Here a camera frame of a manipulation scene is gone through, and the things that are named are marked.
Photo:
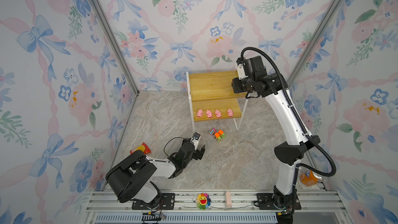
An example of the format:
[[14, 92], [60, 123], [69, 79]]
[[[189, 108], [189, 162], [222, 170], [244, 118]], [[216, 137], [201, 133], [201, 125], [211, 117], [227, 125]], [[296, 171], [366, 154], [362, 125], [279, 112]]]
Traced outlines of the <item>pink pig toy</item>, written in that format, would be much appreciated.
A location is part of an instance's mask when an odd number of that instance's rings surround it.
[[220, 110], [215, 110], [215, 115], [217, 118], [221, 118], [222, 117], [222, 113]]
[[212, 113], [212, 111], [210, 111], [210, 110], [206, 110], [206, 116], [207, 116], [207, 118], [212, 118], [213, 117], [213, 113]]
[[233, 117], [234, 116], [234, 112], [233, 112], [233, 110], [231, 108], [228, 108], [227, 114], [228, 114], [229, 117]]
[[198, 118], [201, 118], [203, 116], [203, 110], [200, 108], [198, 111], [197, 111], [197, 117]]

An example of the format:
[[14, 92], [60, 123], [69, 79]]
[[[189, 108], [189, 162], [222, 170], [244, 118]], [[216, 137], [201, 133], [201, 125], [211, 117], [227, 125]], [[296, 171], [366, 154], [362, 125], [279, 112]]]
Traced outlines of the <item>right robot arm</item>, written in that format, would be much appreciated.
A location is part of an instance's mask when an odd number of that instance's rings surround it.
[[299, 115], [294, 114], [294, 105], [289, 95], [286, 81], [277, 72], [269, 74], [263, 65], [262, 58], [238, 58], [236, 61], [238, 77], [232, 80], [234, 93], [251, 93], [266, 99], [274, 111], [286, 141], [275, 147], [274, 153], [279, 160], [277, 183], [274, 187], [271, 204], [283, 211], [297, 206], [296, 183], [299, 167], [304, 154], [313, 148], [309, 141], [307, 127], [302, 124]]

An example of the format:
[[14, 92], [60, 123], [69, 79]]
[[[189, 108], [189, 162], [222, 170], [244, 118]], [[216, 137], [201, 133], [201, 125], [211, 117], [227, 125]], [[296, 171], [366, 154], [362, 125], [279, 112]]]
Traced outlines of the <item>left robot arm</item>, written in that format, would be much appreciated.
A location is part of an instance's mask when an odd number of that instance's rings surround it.
[[109, 170], [105, 179], [121, 203], [133, 200], [145, 204], [158, 204], [161, 201], [160, 189], [151, 181], [153, 177], [172, 179], [179, 176], [193, 160], [201, 160], [205, 146], [198, 149], [201, 135], [182, 140], [178, 152], [166, 159], [155, 159], [135, 151]]

